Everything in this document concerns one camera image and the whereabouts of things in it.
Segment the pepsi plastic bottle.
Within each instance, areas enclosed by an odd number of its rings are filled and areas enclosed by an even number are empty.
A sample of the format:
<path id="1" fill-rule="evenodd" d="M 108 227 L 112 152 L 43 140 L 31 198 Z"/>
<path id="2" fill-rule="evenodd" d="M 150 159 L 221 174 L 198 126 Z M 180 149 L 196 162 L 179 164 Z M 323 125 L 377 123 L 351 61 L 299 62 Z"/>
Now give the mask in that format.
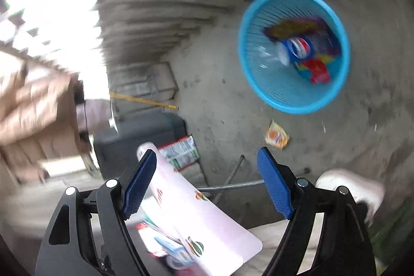
<path id="1" fill-rule="evenodd" d="M 309 59 L 335 58 L 340 54 L 338 42 L 327 32 L 292 36 L 258 47 L 258 55 L 266 61 L 284 66 L 301 64 Z"/>

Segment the red white paper carton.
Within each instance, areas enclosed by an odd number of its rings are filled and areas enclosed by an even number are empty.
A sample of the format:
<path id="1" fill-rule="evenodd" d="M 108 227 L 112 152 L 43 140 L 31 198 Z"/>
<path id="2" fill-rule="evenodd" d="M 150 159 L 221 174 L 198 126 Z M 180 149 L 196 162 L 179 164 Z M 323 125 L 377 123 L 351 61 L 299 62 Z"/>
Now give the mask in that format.
<path id="1" fill-rule="evenodd" d="M 177 171 L 182 171 L 201 158 L 192 135 L 159 148 L 159 152 Z"/>

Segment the purple foil snack bag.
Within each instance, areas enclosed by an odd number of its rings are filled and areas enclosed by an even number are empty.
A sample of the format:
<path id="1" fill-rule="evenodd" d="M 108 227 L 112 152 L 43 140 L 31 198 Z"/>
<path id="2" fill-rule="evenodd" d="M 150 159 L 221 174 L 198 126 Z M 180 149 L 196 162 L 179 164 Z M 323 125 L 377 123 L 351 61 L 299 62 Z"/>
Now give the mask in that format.
<path id="1" fill-rule="evenodd" d="M 321 19 L 315 20 L 310 18 L 285 19 L 280 23 L 265 27 L 264 35 L 271 41 L 279 41 L 292 36 L 301 36 L 314 32 L 327 32 L 331 36 L 335 36 L 330 27 Z"/>

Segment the blue plastic trash basket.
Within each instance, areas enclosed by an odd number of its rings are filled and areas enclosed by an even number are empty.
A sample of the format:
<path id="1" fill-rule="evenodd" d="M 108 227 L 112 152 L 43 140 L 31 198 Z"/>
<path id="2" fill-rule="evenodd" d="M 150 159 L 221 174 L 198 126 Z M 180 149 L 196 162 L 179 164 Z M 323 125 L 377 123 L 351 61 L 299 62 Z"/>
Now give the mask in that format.
<path id="1" fill-rule="evenodd" d="M 255 94 L 287 114 L 329 105 L 350 70 L 347 32 L 323 0 L 254 0 L 242 17 L 238 53 Z"/>

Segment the white shoe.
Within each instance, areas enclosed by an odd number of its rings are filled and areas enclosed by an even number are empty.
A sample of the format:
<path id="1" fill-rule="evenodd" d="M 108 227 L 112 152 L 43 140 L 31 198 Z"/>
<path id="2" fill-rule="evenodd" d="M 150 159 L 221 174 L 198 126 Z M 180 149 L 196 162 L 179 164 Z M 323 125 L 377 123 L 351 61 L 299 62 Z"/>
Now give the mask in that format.
<path id="1" fill-rule="evenodd" d="M 346 169 L 330 169 L 316 181 L 316 187 L 335 191 L 338 187 L 348 188 L 354 201 L 367 206 L 365 223 L 371 225 L 375 213 L 379 210 L 384 198 L 385 187 L 382 183 L 367 179 Z"/>

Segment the dark green cabinet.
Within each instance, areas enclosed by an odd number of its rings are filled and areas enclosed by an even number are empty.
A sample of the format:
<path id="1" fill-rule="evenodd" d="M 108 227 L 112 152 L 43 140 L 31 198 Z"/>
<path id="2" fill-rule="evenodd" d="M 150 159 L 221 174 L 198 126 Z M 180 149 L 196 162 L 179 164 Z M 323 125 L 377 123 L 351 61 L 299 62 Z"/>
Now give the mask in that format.
<path id="1" fill-rule="evenodd" d="M 157 147 L 169 145 L 187 135 L 184 119 L 175 113 L 153 111 L 116 122 L 115 128 L 94 135 L 93 148 L 104 179 L 119 177 L 138 164 L 138 147 L 152 142 Z"/>

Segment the pink balloon pattern tablecloth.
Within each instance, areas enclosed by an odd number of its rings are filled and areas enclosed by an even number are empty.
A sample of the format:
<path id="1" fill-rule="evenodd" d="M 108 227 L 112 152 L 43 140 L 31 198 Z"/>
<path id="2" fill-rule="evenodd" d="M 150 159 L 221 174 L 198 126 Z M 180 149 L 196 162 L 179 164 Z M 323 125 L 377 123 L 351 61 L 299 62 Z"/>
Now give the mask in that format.
<path id="1" fill-rule="evenodd" d="M 191 185 L 152 143 L 157 168 L 138 212 L 127 220 L 133 243 L 150 275 L 232 275 L 262 250 L 262 242 Z M 195 264 L 174 270 L 155 237 L 181 243 Z"/>

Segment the orange snack wrapper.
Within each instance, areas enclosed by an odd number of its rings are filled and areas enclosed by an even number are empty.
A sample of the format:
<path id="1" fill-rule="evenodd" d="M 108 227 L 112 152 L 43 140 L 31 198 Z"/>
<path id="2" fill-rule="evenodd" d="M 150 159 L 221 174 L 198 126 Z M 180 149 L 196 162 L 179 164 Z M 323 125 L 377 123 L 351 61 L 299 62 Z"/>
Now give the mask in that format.
<path id="1" fill-rule="evenodd" d="M 269 124 L 264 140 L 266 144 L 283 150 L 289 143 L 290 136 L 278 123 L 272 121 Z"/>

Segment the brown hanging jacket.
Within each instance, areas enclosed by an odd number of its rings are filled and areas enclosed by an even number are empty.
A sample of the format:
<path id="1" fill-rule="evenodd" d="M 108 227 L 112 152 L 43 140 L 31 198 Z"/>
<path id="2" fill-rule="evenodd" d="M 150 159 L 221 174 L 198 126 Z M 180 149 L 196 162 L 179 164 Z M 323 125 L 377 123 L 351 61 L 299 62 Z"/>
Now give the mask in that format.
<path id="1" fill-rule="evenodd" d="M 90 153 L 109 127 L 108 99 L 85 99 L 76 74 L 1 48 L 1 164 L 19 183 L 46 179 L 43 162 Z"/>

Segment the metal dustpan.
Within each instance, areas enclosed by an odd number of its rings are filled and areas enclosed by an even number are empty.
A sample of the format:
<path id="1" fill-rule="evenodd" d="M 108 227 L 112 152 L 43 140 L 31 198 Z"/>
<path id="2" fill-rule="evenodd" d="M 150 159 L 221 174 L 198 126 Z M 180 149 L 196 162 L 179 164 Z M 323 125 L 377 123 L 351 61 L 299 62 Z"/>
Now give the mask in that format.
<path id="1" fill-rule="evenodd" d="M 107 74 L 109 91 L 153 101 L 168 101 L 178 91 L 168 62 L 133 64 L 110 70 Z"/>

